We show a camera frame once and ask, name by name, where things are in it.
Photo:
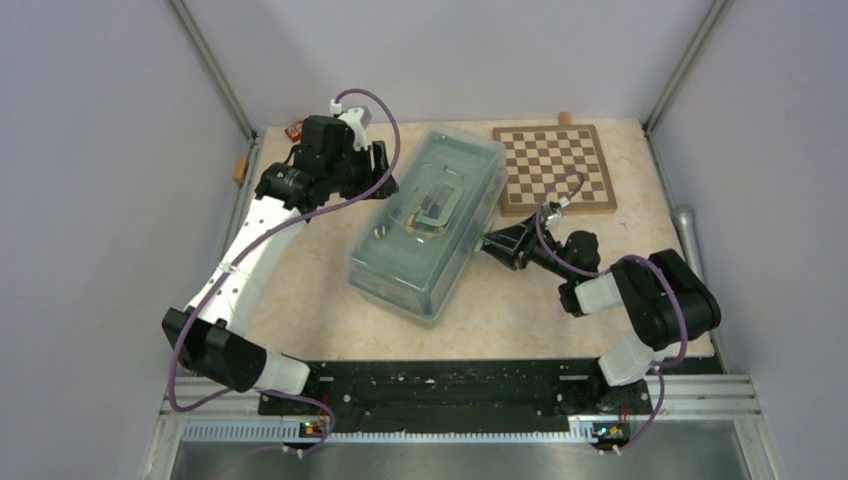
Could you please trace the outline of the green plastic toolbox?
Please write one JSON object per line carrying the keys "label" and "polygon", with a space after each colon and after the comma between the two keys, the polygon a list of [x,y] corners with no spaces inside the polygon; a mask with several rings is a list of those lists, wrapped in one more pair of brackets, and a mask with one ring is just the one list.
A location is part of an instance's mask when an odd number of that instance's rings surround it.
{"label": "green plastic toolbox", "polygon": [[433,327],[491,226],[506,179],[502,143],[431,126],[406,159],[398,193],[354,244],[349,284],[381,308]]}

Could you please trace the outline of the grey metal flashlight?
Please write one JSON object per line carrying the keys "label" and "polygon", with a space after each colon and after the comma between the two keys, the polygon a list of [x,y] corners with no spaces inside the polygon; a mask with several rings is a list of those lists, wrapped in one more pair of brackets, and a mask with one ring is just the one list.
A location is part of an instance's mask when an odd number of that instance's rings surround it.
{"label": "grey metal flashlight", "polygon": [[677,205],[671,212],[672,222],[687,260],[694,265],[700,261],[694,210],[688,205]]}

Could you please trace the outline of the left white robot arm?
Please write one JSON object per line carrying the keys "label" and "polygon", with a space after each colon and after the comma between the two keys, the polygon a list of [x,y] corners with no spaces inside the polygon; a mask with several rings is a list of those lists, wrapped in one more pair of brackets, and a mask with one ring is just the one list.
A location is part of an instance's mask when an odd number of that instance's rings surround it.
{"label": "left white robot arm", "polygon": [[317,407],[321,388],[308,378],[309,366],[246,334],[280,257],[306,223],[326,211],[331,196],[349,204],[397,192],[386,145],[369,140],[369,122],[364,107],[309,116],[288,157],[261,174],[246,218],[207,283],[162,320],[179,366],[232,391],[282,392],[297,413]]}

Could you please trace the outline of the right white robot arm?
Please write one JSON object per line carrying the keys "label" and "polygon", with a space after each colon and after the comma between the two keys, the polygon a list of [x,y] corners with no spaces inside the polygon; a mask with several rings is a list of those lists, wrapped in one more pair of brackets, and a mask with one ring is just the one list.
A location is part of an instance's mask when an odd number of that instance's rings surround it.
{"label": "right white robot arm", "polygon": [[586,385],[589,404],[600,412],[614,411],[626,400],[626,386],[650,370],[680,363],[689,343],[721,322],[715,296],[673,249],[627,255],[601,270],[595,234],[577,230],[558,242],[536,215],[485,234],[482,249],[513,271],[535,264],[562,278],[559,301],[575,318],[626,312],[629,333],[594,360]]}

